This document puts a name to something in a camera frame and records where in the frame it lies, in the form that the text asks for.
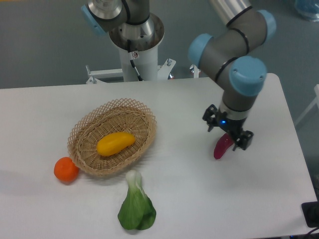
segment blue joint cap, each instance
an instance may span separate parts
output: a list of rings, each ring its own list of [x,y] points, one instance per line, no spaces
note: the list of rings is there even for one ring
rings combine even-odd
[[[198,68],[204,49],[211,38],[213,37],[207,33],[201,34],[193,40],[188,49],[189,60]]]
[[[93,29],[94,33],[98,36],[106,35],[106,32],[102,29],[102,27],[96,22],[94,17],[91,15],[89,10],[86,8],[86,5],[83,5],[81,7],[82,13],[84,15],[84,18],[86,22],[90,25],[90,27]]]
[[[229,80],[238,93],[252,97],[258,95],[263,88],[266,75],[267,68],[261,60],[243,56],[232,64]]]
[[[275,35],[275,32],[277,30],[276,20],[274,16],[266,10],[259,10],[257,12],[261,13],[264,16],[266,24],[267,24],[267,36],[265,40],[266,42]]]

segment robotic arm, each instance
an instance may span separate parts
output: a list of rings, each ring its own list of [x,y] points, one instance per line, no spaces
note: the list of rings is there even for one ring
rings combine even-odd
[[[89,0],[82,12],[97,35],[109,32],[119,50],[125,82],[158,79],[164,26],[150,13],[149,0]]]
[[[274,35],[276,22],[267,11],[255,11],[248,0],[210,2],[228,31],[217,38],[199,35],[188,51],[191,62],[224,90],[219,108],[211,105],[203,120],[208,131],[217,126],[227,132],[233,150],[246,150],[254,134],[244,131],[243,124],[267,75],[261,60],[246,55]]]

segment bok choy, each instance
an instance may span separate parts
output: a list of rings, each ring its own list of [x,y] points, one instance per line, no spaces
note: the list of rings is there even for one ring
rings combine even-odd
[[[154,224],[156,211],[142,188],[142,175],[130,170],[126,173],[126,181],[129,189],[118,214],[120,224],[126,230],[148,229]]]

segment yellow mango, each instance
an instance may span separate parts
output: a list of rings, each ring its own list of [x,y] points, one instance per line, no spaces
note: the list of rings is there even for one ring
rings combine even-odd
[[[132,145],[135,137],[131,133],[116,132],[103,137],[96,145],[101,156],[111,156]]]

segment wicker basket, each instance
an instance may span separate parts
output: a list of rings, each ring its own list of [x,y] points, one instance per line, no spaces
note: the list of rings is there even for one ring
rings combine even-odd
[[[108,102],[83,117],[68,138],[70,157],[77,167],[96,176],[108,176],[135,162],[153,142],[156,120],[143,103],[132,99]],[[109,157],[96,151],[97,142],[114,132],[129,132],[133,145]]]

